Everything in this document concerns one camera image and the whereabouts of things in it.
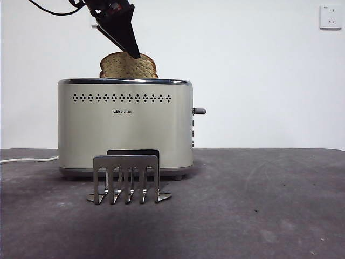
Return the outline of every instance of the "black cable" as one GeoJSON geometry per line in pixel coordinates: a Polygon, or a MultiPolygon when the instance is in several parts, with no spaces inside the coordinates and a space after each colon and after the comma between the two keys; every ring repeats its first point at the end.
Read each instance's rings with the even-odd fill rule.
{"type": "Polygon", "coordinates": [[[52,12],[52,11],[49,11],[47,9],[44,9],[42,6],[38,5],[37,3],[35,3],[33,0],[29,0],[31,3],[33,3],[35,6],[37,6],[38,8],[40,8],[41,10],[47,12],[47,13],[50,13],[51,15],[56,15],[56,16],[66,16],[66,15],[72,15],[76,12],[78,12],[81,8],[83,8],[85,6],[85,3],[83,3],[83,5],[77,9],[75,9],[74,11],[72,12],[67,12],[67,13],[56,13],[56,12],[52,12]]]}

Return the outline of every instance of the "toaster top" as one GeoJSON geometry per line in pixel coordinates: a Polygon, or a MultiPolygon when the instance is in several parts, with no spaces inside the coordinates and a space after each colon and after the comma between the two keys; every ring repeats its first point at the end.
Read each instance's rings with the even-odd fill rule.
{"type": "Polygon", "coordinates": [[[145,78],[145,79],[115,79],[115,78],[71,78],[60,80],[59,84],[143,84],[143,85],[186,85],[191,86],[192,83],[179,79],[161,79],[161,78],[145,78]]]}

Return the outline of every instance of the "bread slice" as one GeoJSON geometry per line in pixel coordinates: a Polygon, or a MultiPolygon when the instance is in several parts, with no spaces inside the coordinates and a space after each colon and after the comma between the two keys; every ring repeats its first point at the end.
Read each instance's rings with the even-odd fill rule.
{"type": "Polygon", "coordinates": [[[126,52],[112,53],[100,65],[102,78],[158,78],[156,64],[144,54],[134,59],[126,52]]]}

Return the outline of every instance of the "toaster vent hole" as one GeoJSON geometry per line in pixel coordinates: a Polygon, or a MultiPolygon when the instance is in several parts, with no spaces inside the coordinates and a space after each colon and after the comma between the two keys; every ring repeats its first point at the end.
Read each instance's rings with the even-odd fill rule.
{"type": "Polygon", "coordinates": [[[101,100],[104,100],[106,103],[110,100],[112,100],[113,102],[116,102],[117,99],[119,99],[122,103],[124,101],[128,101],[129,103],[131,103],[132,101],[136,101],[137,103],[140,103],[141,100],[144,101],[144,103],[147,103],[148,101],[151,101],[152,103],[154,103],[155,101],[159,101],[159,103],[162,103],[164,100],[167,101],[168,103],[170,103],[172,101],[172,97],[171,95],[167,94],[167,95],[154,95],[154,94],[143,94],[142,96],[140,96],[139,94],[119,94],[118,96],[116,96],[116,94],[95,94],[93,96],[93,94],[81,94],[80,96],[77,96],[77,94],[75,93],[72,96],[72,100],[74,102],[77,102],[78,99],[80,99],[82,102],[85,101],[89,101],[90,103],[92,102],[93,99],[95,99],[95,101],[97,100],[97,102],[100,102],[101,100]]]}

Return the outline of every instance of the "power cord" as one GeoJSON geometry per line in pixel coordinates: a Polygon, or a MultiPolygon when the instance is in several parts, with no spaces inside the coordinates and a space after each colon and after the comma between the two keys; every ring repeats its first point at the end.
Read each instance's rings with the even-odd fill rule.
{"type": "Polygon", "coordinates": [[[49,11],[45,8],[43,8],[42,6],[40,6],[38,3],[34,2],[33,0],[29,0],[29,2],[33,3],[35,6],[37,6],[38,8],[40,8],[41,10],[47,12],[47,13],[50,13],[51,15],[56,15],[56,16],[67,16],[67,15],[72,15],[76,12],[78,12],[81,8],[83,8],[85,6],[85,3],[82,2],[80,4],[80,7],[78,7],[77,9],[75,9],[74,11],[72,12],[66,12],[66,13],[57,13],[57,12],[52,12],[52,11],[49,11]]]}
{"type": "Polygon", "coordinates": [[[58,156],[52,158],[15,158],[15,159],[6,159],[1,160],[0,163],[11,163],[11,162],[23,162],[23,161],[34,161],[34,162],[49,162],[59,159],[58,156]]]}

